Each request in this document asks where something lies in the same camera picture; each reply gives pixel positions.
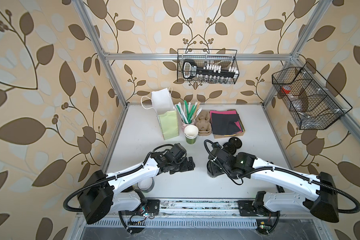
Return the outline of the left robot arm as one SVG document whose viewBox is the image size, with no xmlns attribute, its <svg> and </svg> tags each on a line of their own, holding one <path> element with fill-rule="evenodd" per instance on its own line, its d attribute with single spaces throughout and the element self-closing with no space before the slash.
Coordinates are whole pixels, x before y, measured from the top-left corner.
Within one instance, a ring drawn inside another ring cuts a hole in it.
<svg viewBox="0 0 360 240">
<path fill-rule="evenodd" d="M 122 171 L 105 174 L 96 171 L 86 184 L 70 194 L 63 202 L 69 212 L 83 213 L 86 223 L 91 225 L 111 212 L 146 216 L 149 212 L 148 201 L 142 190 L 134 185 L 163 173 L 175 174 L 193 171 L 195 163 L 187 156 L 181 144 L 166 144 L 166 149 L 155 148 L 145 159 Z"/>
</svg>

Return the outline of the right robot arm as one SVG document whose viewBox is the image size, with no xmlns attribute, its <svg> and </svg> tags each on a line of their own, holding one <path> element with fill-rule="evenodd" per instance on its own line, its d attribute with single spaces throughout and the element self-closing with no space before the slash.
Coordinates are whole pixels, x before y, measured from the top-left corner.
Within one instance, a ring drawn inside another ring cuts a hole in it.
<svg viewBox="0 0 360 240">
<path fill-rule="evenodd" d="M 360 212 L 360 202 L 336 188 L 333 177 L 327 173 L 303 174 L 252 154 L 241 152 L 234 156 L 218 143 L 211 145 L 211 149 L 206 148 L 209 159 L 207 170 L 211 178 L 226 175 L 238 186 L 248 178 L 269 182 L 279 190 L 289 190 L 288 193 L 257 192 L 254 201 L 241 208 L 248 214 L 268 216 L 282 212 L 309 212 L 320 220 L 337 223 L 340 214 Z"/>
</svg>

